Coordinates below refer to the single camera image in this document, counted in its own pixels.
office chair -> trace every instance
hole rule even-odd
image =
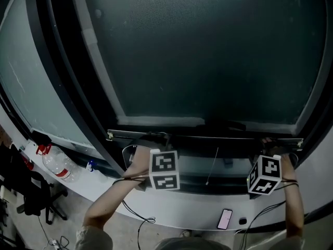
[[[67,196],[67,190],[51,196],[50,188],[53,184],[48,184],[44,177],[36,172],[28,169],[24,163],[21,154],[12,144],[8,149],[3,144],[0,146],[0,157],[3,160],[4,170],[0,174],[5,178],[4,186],[24,196],[24,204],[17,208],[17,213],[25,212],[26,215],[41,215],[41,210],[45,209],[45,219],[47,224],[52,224],[49,220],[49,212],[55,212],[63,220],[67,217],[62,215],[53,205],[53,202],[60,196]],[[40,182],[41,186],[35,185],[31,180]]]

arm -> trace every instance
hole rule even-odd
[[[286,180],[296,180],[296,173],[291,164],[289,155],[281,157],[282,177]],[[302,236],[304,226],[304,208],[300,190],[297,185],[286,188],[286,228],[287,237]]]
[[[124,173],[123,178],[146,174],[149,167],[149,155],[149,148],[138,146],[133,163]],[[119,181],[111,186],[88,209],[84,216],[83,226],[94,226],[102,230],[128,193],[139,184],[140,182],[137,181]]]

person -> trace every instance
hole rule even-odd
[[[263,143],[267,142],[271,142],[271,139],[263,139]],[[138,146],[133,163],[124,173],[123,178],[146,175],[149,168],[149,155],[150,149]],[[281,168],[283,179],[297,180],[295,170],[288,155],[281,156]],[[91,205],[84,216],[82,228],[77,232],[76,250],[112,250],[112,239],[103,231],[103,227],[128,193],[140,184],[140,181],[119,181]],[[287,238],[278,242],[271,249],[301,249],[304,225],[304,210],[301,194],[298,186],[295,184],[284,188],[284,191],[286,196]],[[201,237],[184,237],[184,235],[186,235],[186,232],[182,233],[183,237],[163,240],[156,247],[156,250],[230,250],[229,247],[218,242],[205,240]]]

large water bottle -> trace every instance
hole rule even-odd
[[[41,152],[44,166],[55,176],[66,182],[78,180],[81,169],[60,148],[49,144],[39,145],[36,154]]]

pink phone screen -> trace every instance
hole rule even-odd
[[[219,225],[217,226],[218,229],[227,229],[232,213],[233,212],[231,210],[223,210],[222,217],[220,219]]]

